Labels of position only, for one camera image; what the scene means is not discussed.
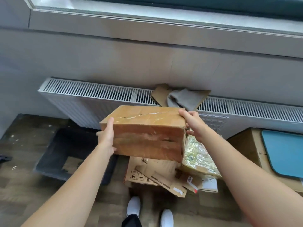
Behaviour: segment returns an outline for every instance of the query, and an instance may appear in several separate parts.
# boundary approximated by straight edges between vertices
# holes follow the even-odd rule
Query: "gray cloth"
[[[184,88],[170,92],[167,96],[167,105],[169,107],[184,107],[187,111],[194,111],[204,97],[205,94],[201,94],[201,91],[190,91]]]

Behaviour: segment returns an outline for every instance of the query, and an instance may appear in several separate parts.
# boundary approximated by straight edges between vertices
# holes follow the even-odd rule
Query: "plastic-wrapped package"
[[[185,153],[182,164],[196,172],[222,178],[214,161],[202,143],[192,135],[188,135],[185,143]]]

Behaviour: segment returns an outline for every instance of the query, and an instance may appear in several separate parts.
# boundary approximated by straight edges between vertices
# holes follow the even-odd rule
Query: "black pants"
[[[142,227],[142,225],[138,216],[136,214],[131,214],[124,219],[121,227]]]

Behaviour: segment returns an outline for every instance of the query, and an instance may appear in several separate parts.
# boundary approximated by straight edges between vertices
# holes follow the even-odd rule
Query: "hand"
[[[108,150],[109,155],[111,156],[117,149],[113,147],[114,141],[114,118],[109,118],[106,128],[104,131],[99,131],[96,133],[98,136],[98,146]]]
[[[179,109],[179,114],[183,116],[186,120],[186,127],[191,128],[187,130],[186,133],[195,136],[196,140],[202,142],[203,133],[208,126],[200,118],[199,113],[196,111],[187,112],[185,110]]]

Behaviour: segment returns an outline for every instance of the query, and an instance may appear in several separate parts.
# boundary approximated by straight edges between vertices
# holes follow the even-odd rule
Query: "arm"
[[[83,227],[95,201],[110,156],[114,130],[110,118],[104,131],[98,132],[98,145],[64,185],[23,225]]]
[[[255,227],[303,226],[303,198],[244,157],[197,112],[179,110],[203,143],[241,210]]]

